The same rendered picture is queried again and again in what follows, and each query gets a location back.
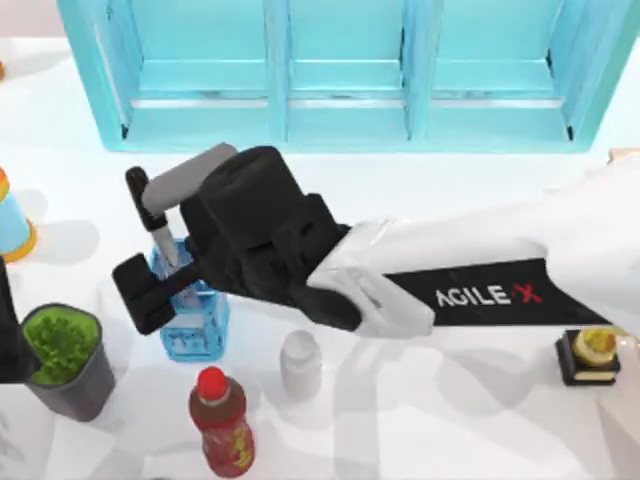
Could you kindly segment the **clear blue bottle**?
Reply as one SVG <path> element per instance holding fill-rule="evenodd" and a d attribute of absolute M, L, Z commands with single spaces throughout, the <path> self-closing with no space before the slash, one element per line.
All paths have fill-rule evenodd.
<path fill-rule="evenodd" d="M 226 349 L 230 308 L 227 296 L 199 280 L 171 298 L 176 317 L 160 329 L 171 360 L 215 362 Z"/>

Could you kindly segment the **grey pot green plant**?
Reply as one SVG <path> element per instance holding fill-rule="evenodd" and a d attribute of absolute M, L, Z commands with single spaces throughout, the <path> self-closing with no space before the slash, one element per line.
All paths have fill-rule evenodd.
<path fill-rule="evenodd" d="M 96 419 L 116 385 L 99 319 L 71 305 L 43 304 L 25 317 L 22 332 L 41 362 L 27 388 L 57 414 Z"/>

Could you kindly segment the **blue and orange bottle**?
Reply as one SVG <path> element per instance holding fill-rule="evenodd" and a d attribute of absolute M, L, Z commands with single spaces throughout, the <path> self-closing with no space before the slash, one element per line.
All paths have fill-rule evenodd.
<path fill-rule="evenodd" d="M 5 170 L 0 167 L 0 256 L 6 263 L 17 262 L 35 247 L 37 234 L 11 191 Z"/>

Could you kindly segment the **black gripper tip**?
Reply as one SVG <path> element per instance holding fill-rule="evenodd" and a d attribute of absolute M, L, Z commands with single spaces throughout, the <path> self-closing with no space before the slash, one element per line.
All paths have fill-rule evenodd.
<path fill-rule="evenodd" d="M 0 384 L 25 384 L 41 362 L 18 322 L 6 265 L 0 256 Z"/>

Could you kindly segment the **red capped brown bottle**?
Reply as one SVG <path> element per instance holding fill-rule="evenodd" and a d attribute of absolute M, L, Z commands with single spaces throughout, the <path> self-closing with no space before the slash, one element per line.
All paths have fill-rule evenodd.
<path fill-rule="evenodd" d="M 220 368 L 210 366 L 199 372 L 188 410 L 201 434 L 209 468 L 218 477 L 240 477 L 253 465 L 256 451 L 247 406 L 243 387 Z"/>

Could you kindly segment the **white bottle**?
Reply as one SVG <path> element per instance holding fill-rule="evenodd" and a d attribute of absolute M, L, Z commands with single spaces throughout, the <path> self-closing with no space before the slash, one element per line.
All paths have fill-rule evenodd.
<path fill-rule="evenodd" d="M 280 375 L 284 390 L 296 400 L 315 396 L 322 383 L 322 354 L 315 337 L 295 330 L 280 349 Z"/>

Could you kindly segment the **light blue rack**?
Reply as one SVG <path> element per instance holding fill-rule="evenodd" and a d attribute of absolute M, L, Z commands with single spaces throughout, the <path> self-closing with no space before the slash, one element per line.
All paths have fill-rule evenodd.
<path fill-rule="evenodd" d="M 640 0 L 57 0 L 101 140 L 582 152 Z"/>

